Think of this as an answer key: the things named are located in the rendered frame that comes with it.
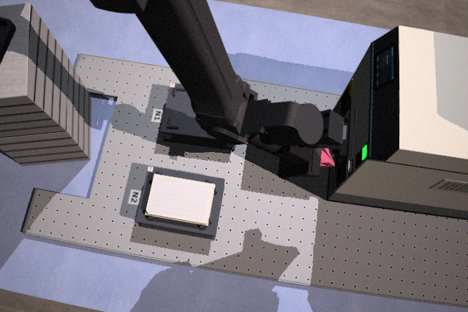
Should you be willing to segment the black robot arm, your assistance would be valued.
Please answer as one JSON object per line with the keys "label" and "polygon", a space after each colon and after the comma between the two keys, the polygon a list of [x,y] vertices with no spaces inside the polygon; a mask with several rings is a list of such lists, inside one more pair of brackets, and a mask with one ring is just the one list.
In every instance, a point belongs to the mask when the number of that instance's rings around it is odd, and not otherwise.
{"label": "black robot arm", "polygon": [[342,149],[344,118],[311,103],[257,100],[230,63],[207,0],[89,0],[97,9],[135,14],[191,100],[195,120],[229,145],[249,143],[291,164],[312,148]]}

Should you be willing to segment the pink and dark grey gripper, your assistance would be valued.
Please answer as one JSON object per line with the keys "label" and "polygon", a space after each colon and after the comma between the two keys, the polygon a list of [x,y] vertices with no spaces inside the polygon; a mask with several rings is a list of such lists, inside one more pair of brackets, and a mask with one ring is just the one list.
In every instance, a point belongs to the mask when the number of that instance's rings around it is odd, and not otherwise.
{"label": "pink and dark grey gripper", "polygon": [[335,162],[329,148],[312,148],[312,160],[309,163],[294,165],[280,159],[278,177],[284,180],[298,176],[317,177],[320,174],[320,167],[333,166],[335,166]]}

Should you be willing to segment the white label with n1 text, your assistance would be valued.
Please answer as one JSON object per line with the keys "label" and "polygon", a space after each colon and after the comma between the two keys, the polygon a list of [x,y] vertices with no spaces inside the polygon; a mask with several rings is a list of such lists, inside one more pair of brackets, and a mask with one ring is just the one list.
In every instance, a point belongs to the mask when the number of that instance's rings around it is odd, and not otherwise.
{"label": "white label with n1 text", "polygon": [[153,112],[151,121],[153,121],[153,122],[160,122],[160,123],[161,123],[161,122],[162,122],[163,113],[164,113],[164,110],[154,109],[154,112]]}

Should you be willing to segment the white label with black n2 text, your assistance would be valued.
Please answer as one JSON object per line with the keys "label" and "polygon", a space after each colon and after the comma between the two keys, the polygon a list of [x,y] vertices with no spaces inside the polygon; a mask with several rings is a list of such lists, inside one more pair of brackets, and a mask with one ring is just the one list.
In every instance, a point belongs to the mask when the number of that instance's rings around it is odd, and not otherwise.
{"label": "white label with black n2 text", "polygon": [[131,189],[128,204],[139,205],[142,191]]}

